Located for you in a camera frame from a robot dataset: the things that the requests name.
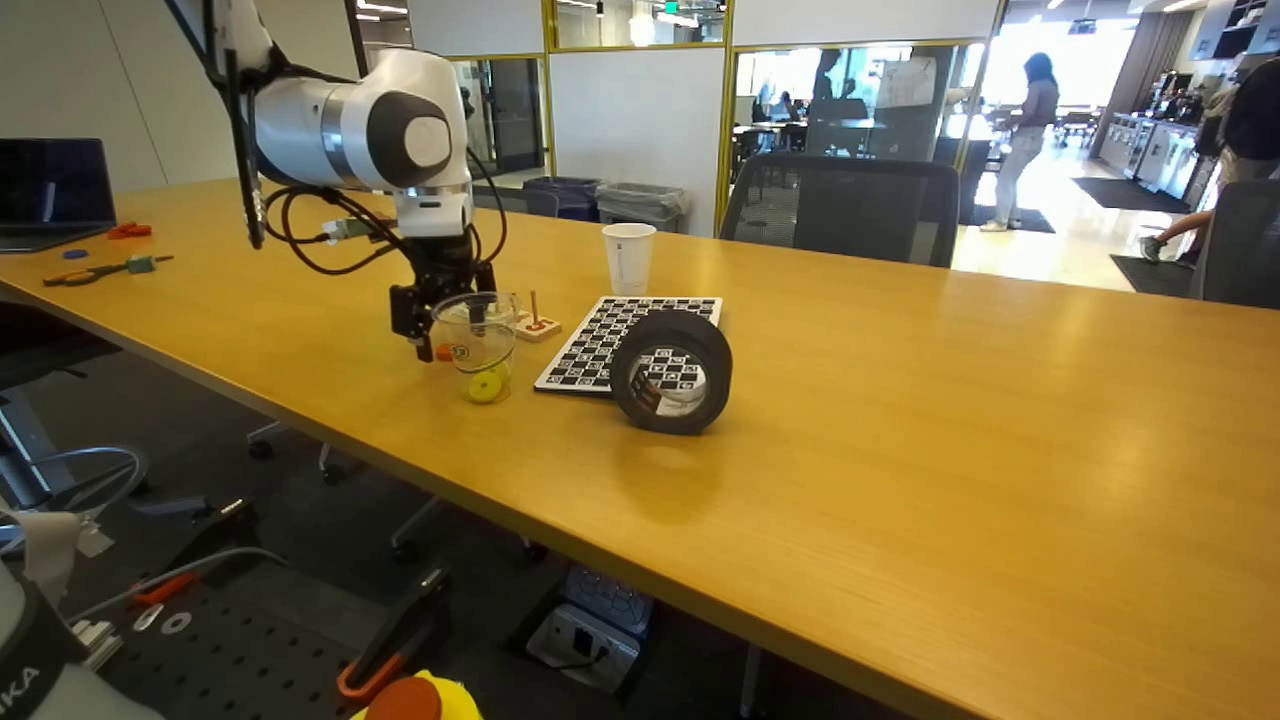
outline person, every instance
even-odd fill
[[[1055,76],[1042,53],[1027,54],[1027,98],[1018,116],[1013,116],[1009,155],[996,171],[996,220],[992,232],[1016,229],[1016,181],[1042,148],[1042,129],[1055,120]]]
[[[1280,54],[1244,54],[1234,69],[1234,87],[1229,87],[1207,116],[1221,116],[1221,189],[1249,189],[1272,181],[1280,166]],[[1212,223],[1207,213],[1191,213],[1168,223],[1155,237],[1145,237],[1145,253],[1160,257],[1176,237],[1191,237],[1191,245],[1176,258],[1195,258],[1203,232]]]
[[[782,137],[782,148],[787,150],[801,150],[803,148],[803,98],[795,97],[793,98],[793,113],[787,113],[787,122],[780,129],[780,137]]]
[[[772,109],[772,120],[793,120],[793,93],[782,93],[780,98],[777,98],[777,109]]]

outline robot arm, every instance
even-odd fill
[[[470,253],[467,122],[453,65],[385,53],[362,80],[291,65],[255,0],[165,0],[221,87],[255,229],[255,171],[284,189],[395,194],[395,245],[416,283],[392,289],[392,330],[424,341],[426,306],[492,283]]]

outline white cup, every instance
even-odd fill
[[[605,223],[610,294],[647,292],[650,223]]]

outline black wheel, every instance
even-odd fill
[[[339,484],[339,479],[349,479],[352,473],[357,473],[352,464],[335,464],[335,458],[318,464],[318,479],[325,479],[325,484]]]
[[[250,458],[273,458],[276,449],[273,449],[273,440],[248,440],[248,457],[250,457]]]

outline plastic cup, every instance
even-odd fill
[[[647,292],[650,223],[605,223],[610,294]]]
[[[516,330],[494,294],[453,294],[432,306],[432,358],[461,373],[470,404],[494,404],[511,380]]]

